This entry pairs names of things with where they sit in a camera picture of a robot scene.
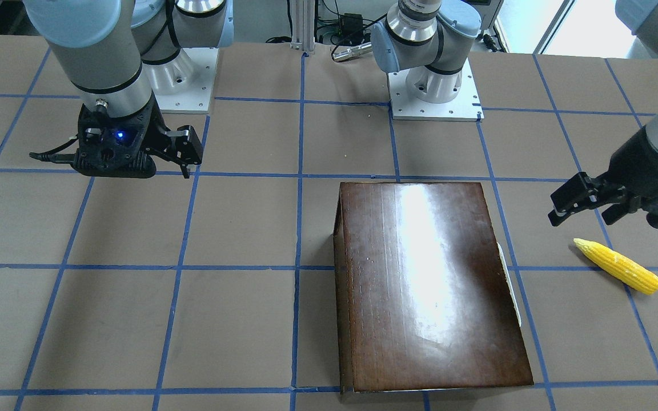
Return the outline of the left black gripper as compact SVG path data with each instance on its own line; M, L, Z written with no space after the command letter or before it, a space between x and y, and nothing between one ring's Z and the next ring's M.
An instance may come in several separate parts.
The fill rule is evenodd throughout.
M620 185L627 193L621 202ZM553 209L548 219L554 227L580 211L615 203L601 213L606 225L643 209L648 224L658 229L658 150L649 141L647 130L640 128L611 156L609 181L578 172L550 198Z

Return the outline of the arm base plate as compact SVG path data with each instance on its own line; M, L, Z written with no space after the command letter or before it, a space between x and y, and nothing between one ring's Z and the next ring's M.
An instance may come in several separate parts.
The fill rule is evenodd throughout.
M144 64L164 114L209 114L219 49L182 49L162 65Z
M480 122L485 114L470 60L460 72L441 75L426 67L387 75L392 117L397 120Z

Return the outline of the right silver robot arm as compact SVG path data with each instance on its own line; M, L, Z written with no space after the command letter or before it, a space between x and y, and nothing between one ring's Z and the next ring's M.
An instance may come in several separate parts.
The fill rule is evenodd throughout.
M80 94L77 131L31 152L79 174L149 179L154 158L188 179L203 161L191 125L171 130L157 101L192 86L187 49L221 49L234 39L231 1L26 1L26 14Z

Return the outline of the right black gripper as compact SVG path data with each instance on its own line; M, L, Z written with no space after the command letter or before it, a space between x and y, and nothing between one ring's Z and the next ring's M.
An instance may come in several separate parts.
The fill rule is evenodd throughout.
M80 174L118 179L149 179L154 157L177 164L185 179L190 166L203 162L203 144L191 125L169 131L155 96L125 117L82 105L77 122L78 148L71 167Z

